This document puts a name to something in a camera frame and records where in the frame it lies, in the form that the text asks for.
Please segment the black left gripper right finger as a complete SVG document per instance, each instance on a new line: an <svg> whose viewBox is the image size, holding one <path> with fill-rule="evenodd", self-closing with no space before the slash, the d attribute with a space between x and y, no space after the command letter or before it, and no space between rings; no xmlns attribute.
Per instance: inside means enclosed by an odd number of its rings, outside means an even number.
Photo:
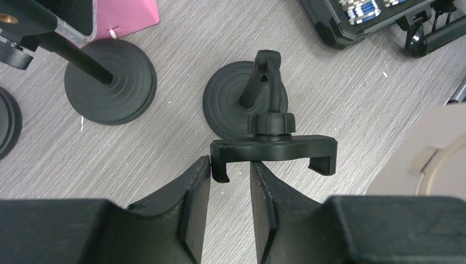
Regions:
<svg viewBox="0 0 466 264"><path fill-rule="evenodd" d="M331 196L316 202L250 164L258 263L465 263L465 202Z"/></svg>

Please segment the smartphone with clear case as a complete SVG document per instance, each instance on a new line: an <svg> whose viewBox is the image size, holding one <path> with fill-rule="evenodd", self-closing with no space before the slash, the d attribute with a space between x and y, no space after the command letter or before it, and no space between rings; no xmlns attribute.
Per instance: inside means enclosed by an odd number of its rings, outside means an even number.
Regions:
<svg viewBox="0 0 466 264"><path fill-rule="evenodd" d="M88 43L97 35L95 0L38 0L57 17L56 32L75 43Z"/></svg>

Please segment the smartphone with cream case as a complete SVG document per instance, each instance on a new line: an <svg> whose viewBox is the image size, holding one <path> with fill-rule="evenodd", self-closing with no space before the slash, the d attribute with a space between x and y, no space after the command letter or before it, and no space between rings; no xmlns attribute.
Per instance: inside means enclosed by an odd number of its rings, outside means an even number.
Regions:
<svg viewBox="0 0 466 264"><path fill-rule="evenodd" d="M366 193L465 199L465 104L420 118Z"/></svg>

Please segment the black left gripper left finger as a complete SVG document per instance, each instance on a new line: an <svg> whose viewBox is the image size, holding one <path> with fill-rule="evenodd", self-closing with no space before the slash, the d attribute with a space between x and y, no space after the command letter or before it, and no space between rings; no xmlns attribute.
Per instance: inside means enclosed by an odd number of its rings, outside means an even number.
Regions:
<svg viewBox="0 0 466 264"><path fill-rule="evenodd" d="M210 160L121 208L106 199L1 201L1 263L200 263Z"/></svg>

